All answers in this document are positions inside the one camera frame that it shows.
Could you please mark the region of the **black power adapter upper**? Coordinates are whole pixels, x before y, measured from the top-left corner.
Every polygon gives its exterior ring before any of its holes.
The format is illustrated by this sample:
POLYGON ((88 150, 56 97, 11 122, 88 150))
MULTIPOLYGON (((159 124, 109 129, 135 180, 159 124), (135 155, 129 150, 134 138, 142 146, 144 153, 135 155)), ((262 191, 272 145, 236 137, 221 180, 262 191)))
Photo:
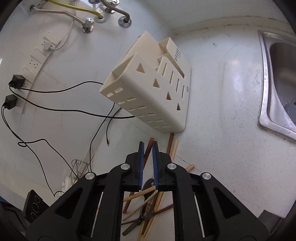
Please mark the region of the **black power adapter upper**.
POLYGON ((16 89, 22 88, 25 80, 26 78, 24 78, 22 75, 13 75, 11 81, 9 82, 9 87, 16 89))

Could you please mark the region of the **stainless steel sink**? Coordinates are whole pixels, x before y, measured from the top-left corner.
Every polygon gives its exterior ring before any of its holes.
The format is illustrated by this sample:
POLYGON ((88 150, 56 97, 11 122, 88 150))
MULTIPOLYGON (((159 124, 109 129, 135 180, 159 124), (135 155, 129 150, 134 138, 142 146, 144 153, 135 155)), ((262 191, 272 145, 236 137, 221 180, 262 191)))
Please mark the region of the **stainless steel sink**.
POLYGON ((295 39, 259 31, 263 94, 259 124, 295 140, 295 39))

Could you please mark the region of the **black power adapter lower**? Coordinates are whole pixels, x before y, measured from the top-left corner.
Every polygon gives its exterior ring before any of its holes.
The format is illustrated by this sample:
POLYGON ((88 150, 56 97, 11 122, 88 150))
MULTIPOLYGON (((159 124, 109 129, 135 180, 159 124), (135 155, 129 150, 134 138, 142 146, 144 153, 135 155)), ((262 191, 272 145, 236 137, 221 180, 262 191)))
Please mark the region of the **black power adapter lower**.
POLYGON ((14 94, 7 95, 5 97, 3 107, 10 110, 16 106, 18 98, 14 94))

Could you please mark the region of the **black power adapter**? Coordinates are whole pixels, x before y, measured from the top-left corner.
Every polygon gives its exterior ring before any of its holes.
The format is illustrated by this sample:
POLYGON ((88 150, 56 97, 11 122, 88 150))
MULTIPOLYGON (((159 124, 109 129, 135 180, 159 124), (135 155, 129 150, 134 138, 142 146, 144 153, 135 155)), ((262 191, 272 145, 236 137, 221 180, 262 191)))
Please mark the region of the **black power adapter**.
POLYGON ((5 97, 3 107, 10 110, 16 106, 18 98, 14 94, 7 95, 5 97))
POLYGON ((13 75, 11 81, 9 82, 9 87, 16 89, 22 88, 25 80, 26 78, 24 78, 22 75, 13 75))

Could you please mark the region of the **white wall power strip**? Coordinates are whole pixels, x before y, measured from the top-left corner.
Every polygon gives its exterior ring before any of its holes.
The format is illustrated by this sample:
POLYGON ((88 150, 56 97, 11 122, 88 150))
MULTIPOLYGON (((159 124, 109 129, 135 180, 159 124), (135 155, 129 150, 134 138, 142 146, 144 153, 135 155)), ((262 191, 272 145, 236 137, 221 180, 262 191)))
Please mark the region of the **white wall power strip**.
POLYGON ((29 54, 28 59, 21 69, 21 75, 25 78, 25 81, 22 86, 23 90, 20 90, 20 92, 25 98, 29 95, 29 90, 34 85, 34 81, 41 71, 41 68, 60 42, 61 38, 56 37, 51 32, 45 32, 44 36, 41 37, 35 48, 29 54))

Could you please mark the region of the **dark brown chopstick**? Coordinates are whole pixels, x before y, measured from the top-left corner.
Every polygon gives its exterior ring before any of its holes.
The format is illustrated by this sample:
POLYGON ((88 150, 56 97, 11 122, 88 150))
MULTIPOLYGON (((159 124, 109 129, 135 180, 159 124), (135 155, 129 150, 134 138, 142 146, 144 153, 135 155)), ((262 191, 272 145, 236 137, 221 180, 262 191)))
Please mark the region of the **dark brown chopstick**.
MULTIPOLYGON (((151 149, 152 149, 152 146, 153 146, 153 143, 154 143, 154 138, 150 138, 149 139, 149 142, 147 144, 147 148, 145 150, 145 153, 144 153, 144 163, 143 163, 143 169, 145 169, 145 166, 146 166, 146 163, 147 163, 147 160, 149 158, 149 154, 151 152, 151 149)), ((123 209, 123 214, 126 214, 128 208, 129 208, 129 205, 130 205, 131 201, 126 201, 126 204, 124 206, 124 209, 123 209)))

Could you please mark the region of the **cream plastic utensil holder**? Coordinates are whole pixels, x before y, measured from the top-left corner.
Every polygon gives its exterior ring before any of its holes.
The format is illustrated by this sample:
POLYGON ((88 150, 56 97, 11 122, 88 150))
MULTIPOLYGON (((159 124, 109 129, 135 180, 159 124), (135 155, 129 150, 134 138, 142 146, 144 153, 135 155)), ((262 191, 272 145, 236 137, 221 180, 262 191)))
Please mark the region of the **cream plastic utensil holder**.
POLYGON ((100 94, 162 133, 185 129, 191 66, 171 38, 144 32, 119 60, 100 94))

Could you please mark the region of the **black spoon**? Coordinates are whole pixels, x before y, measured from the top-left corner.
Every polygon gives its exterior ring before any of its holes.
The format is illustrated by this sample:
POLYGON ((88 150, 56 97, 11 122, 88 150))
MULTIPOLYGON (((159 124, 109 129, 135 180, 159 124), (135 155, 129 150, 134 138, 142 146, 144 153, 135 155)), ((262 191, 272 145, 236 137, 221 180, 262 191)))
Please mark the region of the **black spoon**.
MULTIPOLYGON (((148 204, 150 203, 151 204, 151 201, 153 200, 153 198, 158 194, 158 190, 155 190, 155 191, 152 191, 150 193, 147 193, 144 195, 144 203, 135 211, 135 212, 138 212, 138 214, 140 213, 140 209, 145 205, 145 204, 148 204)), ((128 235, 134 228, 136 228, 137 226, 139 225, 136 225, 135 223, 132 224, 130 223, 130 226, 125 229, 123 232, 122 232, 122 235, 123 236, 126 236, 128 235)))

